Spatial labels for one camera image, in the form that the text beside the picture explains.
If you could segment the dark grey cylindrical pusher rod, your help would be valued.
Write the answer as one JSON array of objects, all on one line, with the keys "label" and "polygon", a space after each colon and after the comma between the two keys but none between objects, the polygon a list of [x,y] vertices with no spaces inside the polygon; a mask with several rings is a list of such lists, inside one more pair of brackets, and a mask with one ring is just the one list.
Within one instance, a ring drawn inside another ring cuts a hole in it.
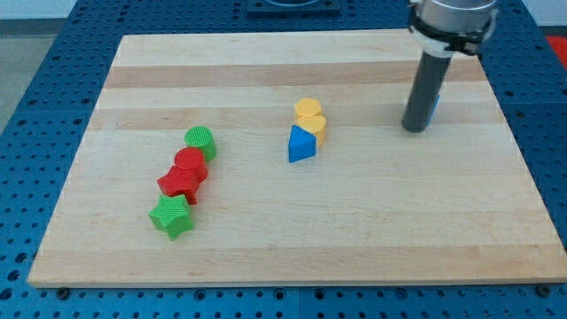
[{"label": "dark grey cylindrical pusher rod", "polygon": [[401,121],[406,131],[420,133],[429,126],[451,59],[422,53]]}]

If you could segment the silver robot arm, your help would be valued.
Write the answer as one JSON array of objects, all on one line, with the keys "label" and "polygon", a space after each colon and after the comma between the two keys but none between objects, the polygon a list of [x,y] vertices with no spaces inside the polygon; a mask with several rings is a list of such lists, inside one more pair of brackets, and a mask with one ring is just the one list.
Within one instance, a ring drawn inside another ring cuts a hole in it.
[{"label": "silver robot arm", "polygon": [[495,30],[498,9],[495,0],[415,0],[409,8],[408,30],[422,54],[401,124],[420,133],[431,122],[454,54],[478,55]]}]

